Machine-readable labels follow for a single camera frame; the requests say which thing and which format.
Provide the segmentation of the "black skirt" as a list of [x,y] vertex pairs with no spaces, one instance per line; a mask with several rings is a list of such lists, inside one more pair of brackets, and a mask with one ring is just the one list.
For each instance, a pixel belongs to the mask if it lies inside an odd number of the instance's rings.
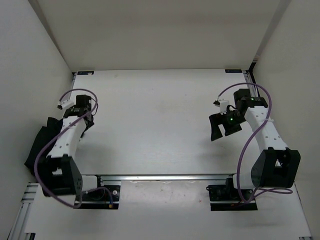
[[60,133],[62,126],[63,119],[58,120],[54,117],[48,117],[46,126],[42,126],[37,133],[30,149],[29,155],[24,163],[32,176],[35,176],[34,165],[37,155],[47,143],[49,143],[57,134]]

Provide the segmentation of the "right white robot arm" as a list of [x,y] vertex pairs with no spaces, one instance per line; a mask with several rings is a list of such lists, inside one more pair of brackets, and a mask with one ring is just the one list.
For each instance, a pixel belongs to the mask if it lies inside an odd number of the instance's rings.
[[246,172],[241,172],[241,164],[246,142],[241,150],[236,173],[231,183],[225,186],[224,193],[230,200],[238,199],[243,190],[261,188],[289,189],[293,186],[301,155],[290,149],[278,133],[270,118],[271,105],[263,97],[251,96],[250,90],[241,88],[234,92],[234,105],[218,98],[214,105],[219,112],[209,116],[211,141],[229,136],[242,130],[241,124],[248,123],[252,130],[250,140],[256,140],[259,157]]

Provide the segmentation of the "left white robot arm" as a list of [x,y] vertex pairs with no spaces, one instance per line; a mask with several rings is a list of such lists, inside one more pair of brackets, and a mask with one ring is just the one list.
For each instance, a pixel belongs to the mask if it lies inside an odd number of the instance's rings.
[[80,173],[75,155],[84,133],[94,125],[92,97],[77,95],[75,102],[70,99],[60,101],[57,108],[64,111],[62,127],[53,147],[37,163],[37,176],[41,181],[45,196],[78,196],[82,192],[93,200],[100,200],[105,188],[98,183],[97,176],[84,176]]

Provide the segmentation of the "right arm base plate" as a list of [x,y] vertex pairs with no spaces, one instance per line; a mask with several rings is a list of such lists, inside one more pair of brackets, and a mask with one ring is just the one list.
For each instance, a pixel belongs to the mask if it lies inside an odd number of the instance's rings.
[[257,211],[255,200],[244,203],[238,190],[234,187],[233,179],[227,178],[225,184],[210,184],[206,187],[209,193],[210,210],[212,212]]

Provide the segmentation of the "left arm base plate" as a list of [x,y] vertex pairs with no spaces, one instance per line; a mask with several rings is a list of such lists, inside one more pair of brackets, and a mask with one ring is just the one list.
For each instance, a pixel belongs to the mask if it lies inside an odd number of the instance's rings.
[[84,210],[118,210],[121,181],[109,180],[102,175],[82,175],[82,197],[77,195],[74,205]]

